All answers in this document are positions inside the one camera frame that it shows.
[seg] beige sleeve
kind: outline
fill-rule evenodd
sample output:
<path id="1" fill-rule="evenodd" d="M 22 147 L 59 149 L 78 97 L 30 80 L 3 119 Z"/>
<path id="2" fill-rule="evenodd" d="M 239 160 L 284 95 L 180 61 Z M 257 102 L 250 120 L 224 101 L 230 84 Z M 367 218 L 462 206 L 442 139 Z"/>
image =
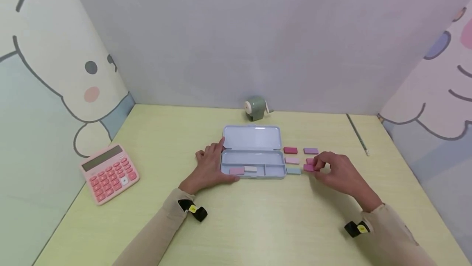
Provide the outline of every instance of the beige sleeve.
<path id="1" fill-rule="evenodd" d="M 177 203 L 182 199 L 193 201 L 195 196 L 174 189 L 161 209 L 128 244 L 113 266 L 158 265 L 174 234 L 187 216 Z"/>
<path id="2" fill-rule="evenodd" d="M 361 213 L 370 229 L 370 235 L 382 253 L 394 265 L 436 265 L 425 250 L 416 242 L 400 216 L 389 205 L 383 204 L 371 213 Z"/>

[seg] bunny eye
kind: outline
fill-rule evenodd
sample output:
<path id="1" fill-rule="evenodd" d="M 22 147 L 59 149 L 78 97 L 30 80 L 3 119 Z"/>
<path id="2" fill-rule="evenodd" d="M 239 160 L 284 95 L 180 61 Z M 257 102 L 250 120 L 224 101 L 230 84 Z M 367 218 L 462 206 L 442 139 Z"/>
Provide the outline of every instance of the bunny eye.
<path id="1" fill-rule="evenodd" d="M 96 74 L 97 73 L 97 64 L 93 61 L 87 61 L 86 62 L 86 71 L 90 74 Z"/>

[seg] hand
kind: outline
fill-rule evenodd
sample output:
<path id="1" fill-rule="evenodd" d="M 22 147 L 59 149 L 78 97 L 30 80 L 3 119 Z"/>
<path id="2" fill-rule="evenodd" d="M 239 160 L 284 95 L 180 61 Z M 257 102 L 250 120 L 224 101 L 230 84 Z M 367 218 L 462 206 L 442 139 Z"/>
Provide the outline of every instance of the hand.
<path id="1" fill-rule="evenodd" d="M 331 172 L 320 172 L 326 163 L 331 165 Z M 313 165 L 313 174 L 317 180 L 329 188 L 354 197 L 365 212 L 372 212 L 382 204 L 382 200 L 357 172 L 347 156 L 322 152 L 314 157 Z"/>
<path id="2" fill-rule="evenodd" d="M 199 150 L 195 153 L 197 157 L 197 167 L 193 172 L 180 183 L 179 189 L 188 194 L 196 194 L 204 188 L 210 188 L 222 183 L 233 183 L 239 180 L 236 175 L 226 175 L 220 170 L 221 151 L 225 138 L 221 138 L 219 143 L 211 143 L 205 151 Z"/>

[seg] yellow label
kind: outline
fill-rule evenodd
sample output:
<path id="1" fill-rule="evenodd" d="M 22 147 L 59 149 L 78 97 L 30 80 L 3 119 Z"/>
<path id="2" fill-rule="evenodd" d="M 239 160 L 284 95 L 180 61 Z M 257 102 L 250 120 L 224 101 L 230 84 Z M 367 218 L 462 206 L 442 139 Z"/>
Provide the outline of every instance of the yellow label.
<path id="1" fill-rule="evenodd" d="M 188 209 L 190 212 L 195 213 L 197 211 L 197 207 L 195 205 L 190 206 Z"/>
<path id="2" fill-rule="evenodd" d="M 357 225 L 357 229 L 361 234 L 366 234 L 367 232 L 369 232 L 364 225 Z"/>

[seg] pencil sharpener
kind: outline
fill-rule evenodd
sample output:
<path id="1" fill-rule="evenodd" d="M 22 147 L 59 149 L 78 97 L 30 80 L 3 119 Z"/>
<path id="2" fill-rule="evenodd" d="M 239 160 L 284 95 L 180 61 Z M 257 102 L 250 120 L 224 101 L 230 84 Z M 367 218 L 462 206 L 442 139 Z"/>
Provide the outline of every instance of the pencil sharpener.
<path id="1" fill-rule="evenodd" d="M 269 110 L 267 101 L 260 96 L 251 97 L 244 102 L 244 109 L 249 121 L 261 120 L 264 118 L 265 112 L 273 112 L 273 110 Z"/>

